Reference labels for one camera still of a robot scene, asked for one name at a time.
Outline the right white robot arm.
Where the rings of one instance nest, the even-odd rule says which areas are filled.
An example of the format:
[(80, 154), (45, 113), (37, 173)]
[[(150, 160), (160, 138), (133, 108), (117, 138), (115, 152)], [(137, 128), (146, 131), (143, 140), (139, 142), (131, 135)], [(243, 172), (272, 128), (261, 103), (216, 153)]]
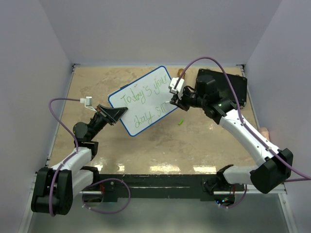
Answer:
[(227, 165), (217, 172), (216, 184), (227, 191), (234, 184), (250, 184), (267, 194), (291, 175), (287, 167), (293, 163), (289, 149), (281, 150), (261, 135), (239, 115), (236, 104), (219, 94), (216, 81), (209, 75), (197, 79), (195, 87), (185, 85), (184, 79), (172, 78), (169, 91), (170, 104), (187, 111), (201, 108), (205, 115), (231, 133), (247, 150), (255, 166)]

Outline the black base frame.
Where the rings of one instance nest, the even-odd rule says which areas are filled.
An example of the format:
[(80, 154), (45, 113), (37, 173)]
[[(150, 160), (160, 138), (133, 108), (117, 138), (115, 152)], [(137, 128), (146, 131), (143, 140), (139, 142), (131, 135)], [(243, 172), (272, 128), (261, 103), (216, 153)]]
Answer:
[(93, 187), (82, 190), (86, 201), (116, 202), (128, 198), (129, 187), (132, 199), (199, 199), (214, 201), (244, 191), (240, 184), (222, 184), (215, 174), (156, 175), (156, 174), (100, 174)]

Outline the blue framed whiteboard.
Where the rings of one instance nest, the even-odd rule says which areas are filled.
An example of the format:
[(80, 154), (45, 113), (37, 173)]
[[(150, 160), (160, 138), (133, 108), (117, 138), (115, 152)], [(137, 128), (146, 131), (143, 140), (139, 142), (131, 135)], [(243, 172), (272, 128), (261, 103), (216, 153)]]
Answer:
[(121, 122), (130, 136), (137, 136), (177, 109), (164, 103), (173, 97), (170, 81), (166, 67), (159, 66), (108, 96), (111, 107), (128, 108)]

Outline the gold microphone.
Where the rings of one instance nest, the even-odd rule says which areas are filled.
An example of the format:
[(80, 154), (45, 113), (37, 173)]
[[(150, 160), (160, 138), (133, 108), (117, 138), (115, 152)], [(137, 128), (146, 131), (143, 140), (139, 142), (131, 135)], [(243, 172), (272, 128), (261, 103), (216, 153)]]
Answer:
[(180, 68), (177, 72), (177, 76), (178, 78), (181, 77), (182, 79), (185, 78), (185, 73), (184, 73), (184, 70), (182, 68)]

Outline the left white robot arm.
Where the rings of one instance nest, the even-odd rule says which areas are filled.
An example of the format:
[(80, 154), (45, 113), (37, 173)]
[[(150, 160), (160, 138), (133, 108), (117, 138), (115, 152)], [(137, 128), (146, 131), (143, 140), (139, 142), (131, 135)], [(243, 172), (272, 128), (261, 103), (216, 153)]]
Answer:
[(86, 188), (96, 190), (100, 187), (98, 169), (87, 165), (98, 152), (99, 143), (93, 139), (107, 124), (117, 123), (127, 110), (127, 107), (98, 105), (89, 123), (78, 122), (73, 126), (72, 153), (58, 164), (37, 172), (31, 202), (33, 212), (66, 215), (76, 195)]

